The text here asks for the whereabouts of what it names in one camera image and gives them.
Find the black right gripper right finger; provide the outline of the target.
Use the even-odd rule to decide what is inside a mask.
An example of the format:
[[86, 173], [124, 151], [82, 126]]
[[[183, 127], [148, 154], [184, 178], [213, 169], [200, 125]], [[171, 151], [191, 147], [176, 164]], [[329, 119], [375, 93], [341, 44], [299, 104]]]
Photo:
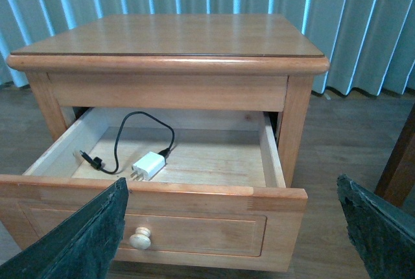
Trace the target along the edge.
[[414, 278], [414, 217], [347, 175], [337, 193], [348, 236], [370, 278]]

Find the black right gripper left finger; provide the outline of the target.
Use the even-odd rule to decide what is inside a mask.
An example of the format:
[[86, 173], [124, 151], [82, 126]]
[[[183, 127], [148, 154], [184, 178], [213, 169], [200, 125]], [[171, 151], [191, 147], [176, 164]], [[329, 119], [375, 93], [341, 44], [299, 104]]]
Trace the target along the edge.
[[1, 265], [2, 278], [105, 278], [125, 230], [120, 178], [81, 209]]

